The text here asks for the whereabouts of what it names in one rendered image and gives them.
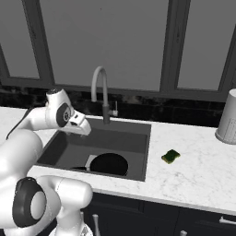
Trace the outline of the grey framed window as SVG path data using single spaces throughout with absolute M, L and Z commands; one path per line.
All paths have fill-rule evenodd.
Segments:
M 8 86 L 224 101 L 236 71 L 236 0 L 0 0 Z

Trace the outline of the grey curved tap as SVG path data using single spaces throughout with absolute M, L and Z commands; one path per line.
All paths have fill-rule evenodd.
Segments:
M 91 82 L 91 101 L 97 101 L 97 83 L 98 78 L 101 76 L 102 80 L 102 95 L 103 95 L 103 103 L 102 103 L 102 118 L 104 124 L 110 123 L 110 116 L 118 116 L 118 108 L 115 108 L 113 111 L 110 109 L 110 105 L 108 102 L 108 83 L 107 83 L 107 74 L 106 70 L 103 66 L 98 66 L 92 77 Z

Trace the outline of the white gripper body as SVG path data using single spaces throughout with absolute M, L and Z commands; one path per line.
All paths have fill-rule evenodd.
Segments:
M 69 127 L 71 133 L 78 135 L 88 136 L 91 132 L 91 127 L 86 119 L 86 115 L 78 111 L 74 111 L 74 115 L 70 118 Z

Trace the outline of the dark cupboard door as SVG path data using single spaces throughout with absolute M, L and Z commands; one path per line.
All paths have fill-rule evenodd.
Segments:
M 142 210 L 139 200 L 94 193 L 85 219 L 95 230 L 93 215 L 99 216 L 100 236 L 141 236 Z
M 166 204 L 145 202 L 144 215 L 154 227 L 153 236 L 174 236 L 180 208 Z

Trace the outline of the dark grey sink basin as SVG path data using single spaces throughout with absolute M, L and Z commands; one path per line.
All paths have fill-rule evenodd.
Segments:
M 91 161 L 103 153 L 116 153 L 128 162 L 124 179 L 145 181 L 150 124 L 110 121 L 88 118 L 91 132 L 82 137 L 57 131 L 43 149 L 39 166 L 77 171 L 77 167 L 88 167 Z

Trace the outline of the dark drawer front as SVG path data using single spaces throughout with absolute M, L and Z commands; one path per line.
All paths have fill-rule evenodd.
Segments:
M 187 236 L 236 236 L 236 216 L 182 208 L 176 236 L 180 236 L 181 230 L 185 230 Z

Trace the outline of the black pan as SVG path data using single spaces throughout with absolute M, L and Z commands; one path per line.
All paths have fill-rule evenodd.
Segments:
M 125 176 L 128 173 L 128 162 L 120 154 L 103 153 L 88 160 L 86 168 L 88 171 Z

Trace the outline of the green yellow sponge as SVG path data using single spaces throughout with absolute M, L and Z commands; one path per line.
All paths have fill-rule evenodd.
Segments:
M 181 154 L 179 152 L 174 149 L 171 149 L 165 155 L 163 155 L 161 159 L 164 160 L 166 163 L 171 164 L 180 156 Z

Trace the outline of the white cylindrical canister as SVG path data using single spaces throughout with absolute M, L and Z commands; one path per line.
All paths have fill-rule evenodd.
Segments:
M 236 145 L 236 88 L 229 91 L 215 136 L 225 144 Z

